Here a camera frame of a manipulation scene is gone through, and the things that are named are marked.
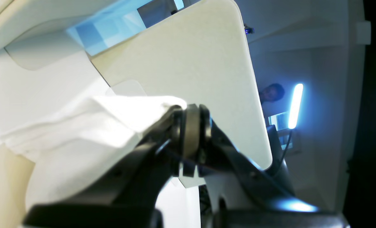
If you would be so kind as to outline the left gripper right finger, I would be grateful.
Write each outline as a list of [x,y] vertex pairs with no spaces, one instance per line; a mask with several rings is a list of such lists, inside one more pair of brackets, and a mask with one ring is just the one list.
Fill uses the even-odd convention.
[[199,175],[213,210],[213,228],[349,228],[346,218],[298,199],[239,152],[205,105]]

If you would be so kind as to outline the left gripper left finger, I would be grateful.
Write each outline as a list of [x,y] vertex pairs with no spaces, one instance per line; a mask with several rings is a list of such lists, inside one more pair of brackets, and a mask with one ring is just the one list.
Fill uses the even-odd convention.
[[183,110],[172,106],[129,154],[82,191],[33,206],[26,228],[162,228],[156,200],[179,175]]

